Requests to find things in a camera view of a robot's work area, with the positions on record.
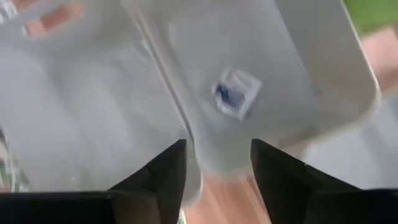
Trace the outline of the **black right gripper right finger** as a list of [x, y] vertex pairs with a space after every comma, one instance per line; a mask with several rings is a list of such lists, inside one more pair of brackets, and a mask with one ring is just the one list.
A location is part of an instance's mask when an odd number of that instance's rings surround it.
[[256, 184], [272, 223], [397, 223], [397, 189], [360, 189], [260, 140]]

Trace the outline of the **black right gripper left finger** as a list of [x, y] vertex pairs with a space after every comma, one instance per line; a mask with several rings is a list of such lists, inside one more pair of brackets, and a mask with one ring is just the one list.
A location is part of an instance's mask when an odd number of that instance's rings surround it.
[[179, 139], [108, 190], [1, 194], [1, 223], [177, 223], [186, 146]]

